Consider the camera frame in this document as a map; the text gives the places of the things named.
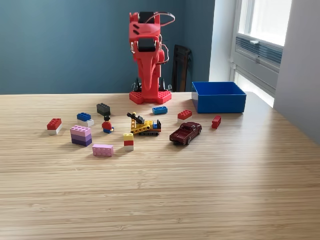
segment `yellow lego vehicle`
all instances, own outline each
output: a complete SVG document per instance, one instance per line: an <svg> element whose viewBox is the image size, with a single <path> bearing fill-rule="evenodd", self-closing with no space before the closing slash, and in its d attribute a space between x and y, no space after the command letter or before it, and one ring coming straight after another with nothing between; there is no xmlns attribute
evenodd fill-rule
<svg viewBox="0 0 320 240"><path fill-rule="evenodd" d="M159 120L154 123L153 121L144 120L142 116L136 117L133 112L126 114L131 118L131 133L138 134L139 136L158 136L161 132L161 123Z"/></svg>

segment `white lego brick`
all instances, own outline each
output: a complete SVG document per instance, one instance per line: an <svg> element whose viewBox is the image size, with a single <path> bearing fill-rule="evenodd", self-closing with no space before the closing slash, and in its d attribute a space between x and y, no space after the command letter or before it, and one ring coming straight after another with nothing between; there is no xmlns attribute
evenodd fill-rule
<svg viewBox="0 0 320 240"><path fill-rule="evenodd" d="M124 146L124 150L125 151L133 151L134 150L134 146L132 145L132 146Z"/></svg>
<svg viewBox="0 0 320 240"><path fill-rule="evenodd" d="M178 118L178 123L179 123L179 124L183 124L183 123L190 122L191 120L192 120L192 116L188 117L188 118L185 119L185 120L182 120L182 119Z"/></svg>
<svg viewBox="0 0 320 240"><path fill-rule="evenodd" d="M60 126L58 126L56 130L47 130L47 131L49 135L57 135L61 129L62 129L62 123L60 124Z"/></svg>
<svg viewBox="0 0 320 240"><path fill-rule="evenodd" d="M88 121L81 121L77 119L78 125L83 126L83 127L91 127L93 124L95 124L95 121L93 119L90 119Z"/></svg>

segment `blue lego brick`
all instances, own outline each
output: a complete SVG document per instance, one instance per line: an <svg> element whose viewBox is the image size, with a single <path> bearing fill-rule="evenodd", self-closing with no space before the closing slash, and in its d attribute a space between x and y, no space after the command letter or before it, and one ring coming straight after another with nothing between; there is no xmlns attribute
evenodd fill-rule
<svg viewBox="0 0 320 240"><path fill-rule="evenodd" d="M74 139L74 138L71 138L71 142L73 144L77 144L77 145L81 145L81 146L89 146L90 144L92 144L92 138L90 138L88 141L80 141L80 140L77 140L77 139Z"/></svg>
<svg viewBox="0 0 320 240"><path fill-rule="evenodd" d="M243 113L247 95L233 81L194 81L191 97L198 114Z"/></svg>
<svg viewBox="0 0 320 240"><path fill-rule="evenodd" d="M91 116L88 113L82 112L82 113L78 113L76 115L76 119L79 119L79 120L81 120L83 122L86 122L86 121L91 119Z"/></svg>
<svg viewBox="0 0 320 240"><path fill-rule="evenodd" d="M166 106L153 107L152 112L154 115L166 114L168 112L168 108Z"/></svg>
<svg viewBox="0 0 320 240"><path fill-rule="evenodd" d="M104 133L107 133L107 134L112 133L112 131L110 131L110 130L108 130L108 129L105 129L105 128L103 128L103 132L104 132Z"/></svg>

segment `toy pickup truck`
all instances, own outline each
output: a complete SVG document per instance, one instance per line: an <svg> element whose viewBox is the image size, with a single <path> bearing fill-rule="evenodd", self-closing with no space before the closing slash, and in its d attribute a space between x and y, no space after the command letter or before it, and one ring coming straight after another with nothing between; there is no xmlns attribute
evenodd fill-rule
<svg viewBox="0 0 320 240"><path fill-rule="evenodd" d="M202 127L196 122L184 122L180 125L180 128L172 133L169 140L173 144L189 145L190 141L201 133Z"/></svg>

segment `cable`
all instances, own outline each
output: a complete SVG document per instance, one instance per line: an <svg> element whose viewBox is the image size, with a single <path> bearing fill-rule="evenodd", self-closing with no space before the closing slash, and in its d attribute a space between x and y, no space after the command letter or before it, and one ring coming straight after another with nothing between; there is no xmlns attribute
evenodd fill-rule
<svg viewBox="0 0 320 240"><path fill-rule="evenodd" d="M165 61L160 61L157 63L157 65L159 64L166 64L169 61L169 49L167 48L167 46L165 44L161 44L161 47L164 46L166 49L166 55L167 55L167 59Z"/></svg>
<svg viewBox="0 0 320 240"><path fill-rule="evenodd" d="M149 17L149 19L147 21L145 21L145 24L148 23L152 18L154 18L155 16L158 16L158 15L167 15L167 16L170 16L170 17L173 18L173 20L168 21L166 23L163 23L163 24L160 23L160 27L163 27L163 26L166 26L168 24L171 24L176 20L176 17L173 14L171 14L170 12L158 11L155 14L153 14L151 17Z"/></svg>

